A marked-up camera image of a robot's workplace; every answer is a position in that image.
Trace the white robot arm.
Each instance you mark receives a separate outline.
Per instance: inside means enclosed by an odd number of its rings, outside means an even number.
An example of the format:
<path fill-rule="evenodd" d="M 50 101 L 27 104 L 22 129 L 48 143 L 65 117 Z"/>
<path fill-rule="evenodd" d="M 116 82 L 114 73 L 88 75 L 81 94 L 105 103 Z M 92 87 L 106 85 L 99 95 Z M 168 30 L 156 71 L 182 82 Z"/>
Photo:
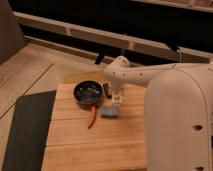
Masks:
<path fill-rule="evenodd" d="M 146 88 L 147 171 L 213 171 L 213 63 L 132 67 L 119 56 L 104 76 L 116 104 L 124 84 Z"/>

